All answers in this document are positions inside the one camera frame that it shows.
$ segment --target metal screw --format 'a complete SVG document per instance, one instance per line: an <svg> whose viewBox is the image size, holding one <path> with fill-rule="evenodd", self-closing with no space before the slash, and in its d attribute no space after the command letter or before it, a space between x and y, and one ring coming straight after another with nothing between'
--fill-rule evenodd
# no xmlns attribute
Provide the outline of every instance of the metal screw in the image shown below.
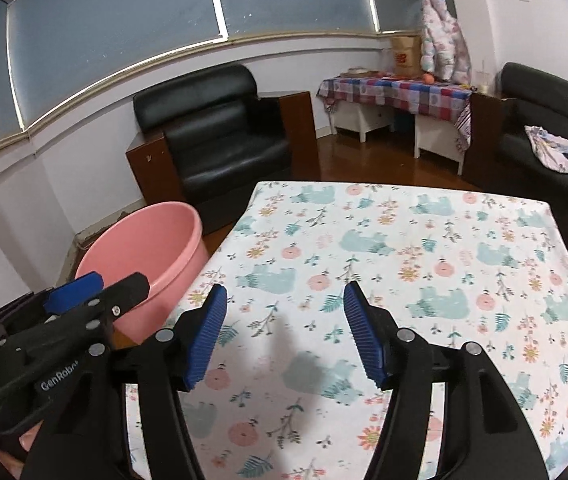
<svg viewBox="0 0 568 480"><path fill-rule="evenodd" d="M413 339L415 339L415 333L410 328L401 328L397 331L397 337L405 343L410 343Z"/></svg>
<svg viewBox="0 0 568 480"><path fill-rule="evenodd" d="M166 343L173 339L173 336L173 330L169 328L162 328L157 334L155 334L155 339L157 339L160 343Z"/></svg>
<svg viewBox="0 0 568 480"><path fill-rule="evenodd" d="M90 345L88 348L88 353L93 357L97 357L102 355L106 351L106 347L102 345L102 343L95 343Z"/></svg>
<svg viewBox="0 0 568 480"><path fill-rule="evenodd" d="M470 342L466 344L466 351L471 355L479 355L482 353L482 347L477 343Z"/></svg>
<svg viewBox="0 0 568 480"><path fill-rule="evenodd" d="M95 330L99 325L99 319L90 320L86 323L86 330Z"/></svg>

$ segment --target plaid tablecloth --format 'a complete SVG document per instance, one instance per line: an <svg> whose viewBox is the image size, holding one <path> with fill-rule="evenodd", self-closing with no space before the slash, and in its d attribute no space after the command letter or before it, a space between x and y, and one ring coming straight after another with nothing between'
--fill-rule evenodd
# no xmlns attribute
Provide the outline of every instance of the plaid tablecloth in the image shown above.
<svg viewBox="0 0 568 480"><path fill-rule="evenodd" d="M480 343L522 407L550 477L561 473L568 252L548 204L410 186L260 182L166 322L201 306L213 283L227 287L206 377L181 399L205 478L365 477L389 394L366 378L350 335L343 290L351 280L430 343ZM127 394L132 462L149 480L136 385ZM435 384L420 480L435 474L443 408Z"/></svg>
<svg viewBox="0 0 568 480"><path fill-rule="evenodd" d="M325 79L317 95L330 108L336 101L392 106L415 115L426 115L455 124L460 131L458 147L470 146L470 121L459 121L462 111L470 116L470 90L456 85L427 85L419 80L391 81L374 77Z"/></svg>

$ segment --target table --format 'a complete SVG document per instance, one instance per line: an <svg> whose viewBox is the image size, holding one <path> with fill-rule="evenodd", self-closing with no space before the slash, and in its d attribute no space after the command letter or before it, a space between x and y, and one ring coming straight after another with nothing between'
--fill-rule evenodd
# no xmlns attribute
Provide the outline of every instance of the table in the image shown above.
<svg viewBox="0 0 568 480"><path fill-rule="evenodd" d="M343 312L357 280L371 304L429 342L483 345L536 436L551 478L568 463L568 253L548 205L378 184L262 182L167 320L213 283L228 314L205 380L184 395L209 479L364 478L388 394L366 379ZM148 478L135 386L128 420ZM442 437L443 391L421 478Z"/></svg>
<svg viewBox="0 0 568 480"><path fill-rule="evenodd" d="M470 90L445 83L429 85L421 80L336 77L324 80L317 94L336 118L342 104L358 108L352 114L356 120L351 122L357 127L360 142L366 142L366 132L385 125L375 121L375 114L369 111L374 105L414 114L415 158L419 158L420 150L437 153L458 162L458 174L462 173L464 152L471 142ZM353 129L348 124L336 126Z"/></svg>

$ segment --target pink plastic tub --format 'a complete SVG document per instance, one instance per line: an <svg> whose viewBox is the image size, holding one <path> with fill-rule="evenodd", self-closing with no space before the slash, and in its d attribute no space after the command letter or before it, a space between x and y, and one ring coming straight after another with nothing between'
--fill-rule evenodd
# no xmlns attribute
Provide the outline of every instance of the pink plastic tub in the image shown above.
<svg viewBox="0 0 568 480"><path fill-rule="evenodd" d="M76 278L95 270L112 285L135 271L151 285L147 300L115 321L136 343L161 328L208 261L195 208L162 202L140 209L102 234L86 253Z"/></svg>

